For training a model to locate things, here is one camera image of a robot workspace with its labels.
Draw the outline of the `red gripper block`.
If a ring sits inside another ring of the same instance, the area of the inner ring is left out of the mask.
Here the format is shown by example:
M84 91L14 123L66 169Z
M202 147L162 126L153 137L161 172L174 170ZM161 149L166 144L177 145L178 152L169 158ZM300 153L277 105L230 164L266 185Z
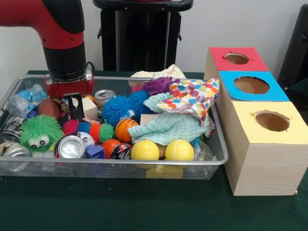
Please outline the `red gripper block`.
M51 78L50 74L46 74L44 76L44 84L50 98L57 99L64 97L68 101L72 119L84 118L81 95L90 94L93 92L94 76L91 71L86 71L85 76L81 79L70 82L57 82ZM77 99L77 107L73 104L74 98Z

